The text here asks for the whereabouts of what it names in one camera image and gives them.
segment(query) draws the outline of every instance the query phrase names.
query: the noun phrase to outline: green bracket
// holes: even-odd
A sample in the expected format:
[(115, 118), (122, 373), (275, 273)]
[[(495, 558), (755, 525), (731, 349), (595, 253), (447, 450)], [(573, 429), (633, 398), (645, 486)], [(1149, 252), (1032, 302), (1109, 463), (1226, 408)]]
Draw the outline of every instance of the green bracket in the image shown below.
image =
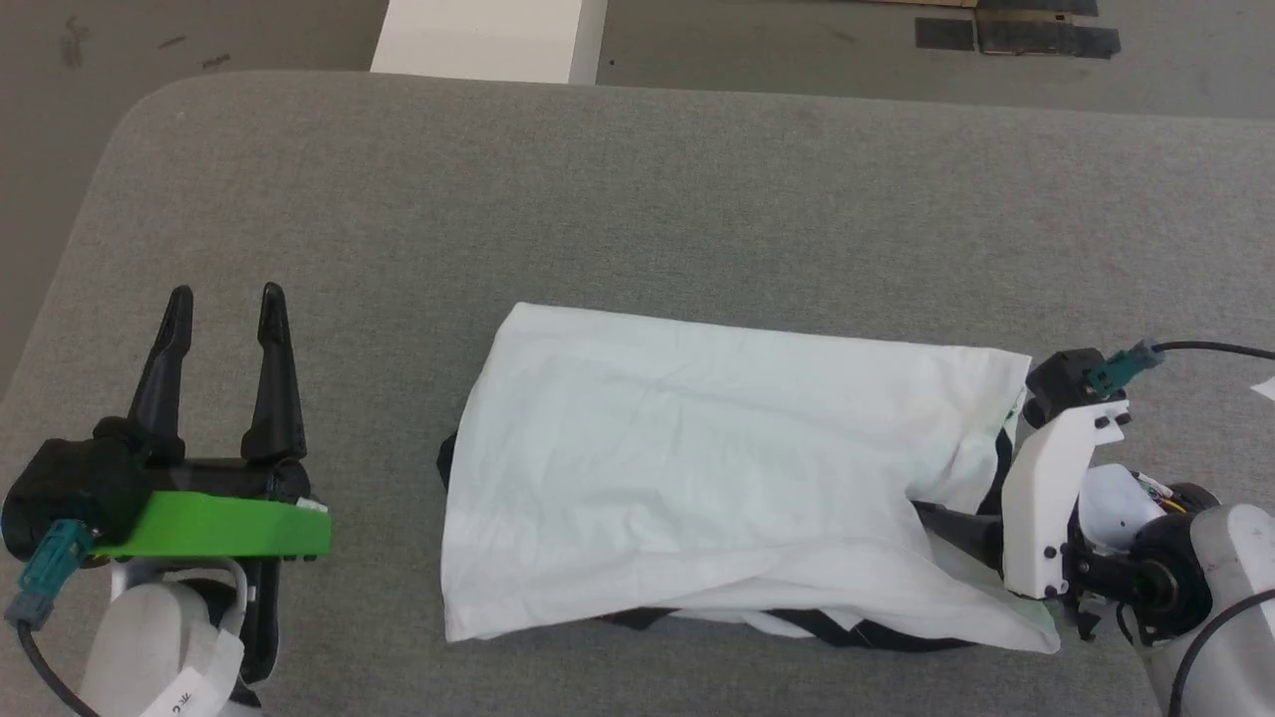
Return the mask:
[(156, 491), (122, 545), (97, 545), (108, 558), (283, 558), (328, 555), (332, 517), (288, 503)]

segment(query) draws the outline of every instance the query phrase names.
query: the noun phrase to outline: cable connector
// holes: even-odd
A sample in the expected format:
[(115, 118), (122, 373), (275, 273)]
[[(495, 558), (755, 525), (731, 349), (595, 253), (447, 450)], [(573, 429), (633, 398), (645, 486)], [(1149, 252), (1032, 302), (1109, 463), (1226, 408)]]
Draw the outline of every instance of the cable connector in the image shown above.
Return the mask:
[(4, 611), (10, 625), (31, 625), (32, 632), (45, 626), (54, 612), (54, 600), (71, 573), (93, 550), (93, 535), (79, 521), (57, 521), (40, 541), (40, 547), (18, 578), (22, 589)]
[(1085, 392), (1095, 398), (1108, 399), (1119, 393), (1133, 376), (1164, 362), (1164, 352), (1150, 338), (1144, 338), (1128, 351), (1117, 351), (1105, 364), (1089, 371)]

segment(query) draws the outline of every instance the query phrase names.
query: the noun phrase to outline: white paper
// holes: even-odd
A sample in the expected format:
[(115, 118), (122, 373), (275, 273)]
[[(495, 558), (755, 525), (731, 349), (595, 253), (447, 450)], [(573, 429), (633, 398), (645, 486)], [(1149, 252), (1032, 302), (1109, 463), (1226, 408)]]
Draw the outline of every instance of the white paper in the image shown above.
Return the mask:
[(215, 639), (201, 635), (191, 644), (187, 665), (142, 717), (215, 717), (235, 690), (244, 643), (231, 633), (219, 630)]
[(1270, 398), (1271, 401), (1275, 401), (1275, 378), (1271, 378), (1270, 380), (1262, 381), (1262, 383), (1260, 383), (1260, 384), (1257, 384), (1257, 385), (1255, 385), (1252, 388), (1253, 388), (1253, 390), (1256, 390), (1257, 393), (1265, 395), (1266, 398)]
[(1053, 652), (909, 503), (977, 510), (1029, 362), (520, 304), (460, 424), (448, 639), (632, 607), (792, 634), (759, 615), (787, 607)]

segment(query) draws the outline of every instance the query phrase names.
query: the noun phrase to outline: gray felt surface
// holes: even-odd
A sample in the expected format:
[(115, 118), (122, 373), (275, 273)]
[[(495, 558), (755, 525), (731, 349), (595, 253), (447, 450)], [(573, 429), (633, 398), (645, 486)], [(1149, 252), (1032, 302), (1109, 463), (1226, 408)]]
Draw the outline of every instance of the gray felt surface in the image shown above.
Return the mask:
[[(746, 628), (603, 624), (446, 646), (433, 458), (515, 301), (1044, 357), (1144, 333), (1275, 346), (1275, 128), (762, 94), (228, 74), (116, 131), (0, 411), (9, 480), (127, 408), (195, 287), (182, 432), (233, 455), (261, 285), (288, 291), (335, 551), (289, 566), (274, 714), (1142, 716), (1114, 632), (1062, 654), (834, 651)], [(1103, 449), (1271, 505), (1256, 361), (1174, 356)], [(0, 564), (0, 584), (19, 565)], [(78, 684), (106, 603), (38, 637)], [(60, 714), (0, 640), (0, 713)]]

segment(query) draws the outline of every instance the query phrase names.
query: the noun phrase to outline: black strap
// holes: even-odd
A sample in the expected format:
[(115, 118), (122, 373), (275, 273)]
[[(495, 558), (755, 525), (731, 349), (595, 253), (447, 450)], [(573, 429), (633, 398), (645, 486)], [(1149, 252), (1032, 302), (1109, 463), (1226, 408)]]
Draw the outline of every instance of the black strap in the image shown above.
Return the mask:
[(864, 647), (891, 652), (940, 652), (970, 643), (956, 638), (918, 638), (863, 620), (847, 630), (822, 610), (766, 610), (766, 615), (796, 625), (833, 647)]
[(996, 476), (992, 477), (992, 487), (987, 489), (983, 503), (978, 506), (979, 515), (1001, 514), (1001, 489), (1005, 487), (1005, 477), (1010, 475), (1010, 463), (1014, 461), (1014, 441), (1010, 434), (1001, 429), (996, 436)]
[(448, 436), (448, 440), (442, 441), (439, 447), (439, 459), (433, 462), (439, 467), (439, 475), (442, 476), (442, 490), (446, 491), (451, 487), (451, 461), (456, 457), (456, 434)]
[(654, 625), (655, 620), (667, 617), (673, 612), (676, 612), (676, 610), (669, 610), (667, 607), (634, 607), (631, 610), (612, 612), (611, 615), (599, 615), (597, 619), (603, 623), (611, 623), (612, 625), (620, 625), (621, 628), (641, 632)]

